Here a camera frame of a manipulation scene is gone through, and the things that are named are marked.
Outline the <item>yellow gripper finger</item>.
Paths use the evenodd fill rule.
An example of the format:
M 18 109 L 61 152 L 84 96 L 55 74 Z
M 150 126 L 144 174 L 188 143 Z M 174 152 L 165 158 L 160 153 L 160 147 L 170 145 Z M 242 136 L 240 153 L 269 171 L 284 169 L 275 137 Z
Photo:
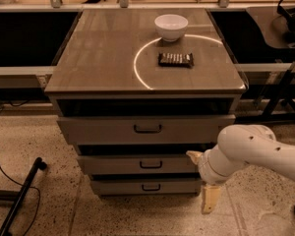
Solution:
M 202 213 L 210 214 L 213 212 L 218 203 L 220 197 L 220 187 L 208 184 L 202 185 L 202 197 Z
M 191 158 L 191 160 L 193 161 L 193 163 L 195 165 L 198 165 L 199 164 L 199 162 L 200 162 L 200 160 L 202 158 L 202 155 L 203 155 L 201 152 L 194 151 L 194 150 L 188 150 L 186 152 L 186 154 Z

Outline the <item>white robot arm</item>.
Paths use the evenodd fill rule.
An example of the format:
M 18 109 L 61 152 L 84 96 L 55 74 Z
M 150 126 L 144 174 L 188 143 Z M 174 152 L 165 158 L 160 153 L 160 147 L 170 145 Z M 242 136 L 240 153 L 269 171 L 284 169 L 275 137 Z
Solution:
M 186 154 L 205 182 L 202 213 L 211 213 L 220 187 L 237 171 L 257 165 L 295 182 L 295 146 L 283 144 L 264 125 L 230 125 L 220 131 L 217 144 L 205 152 Z

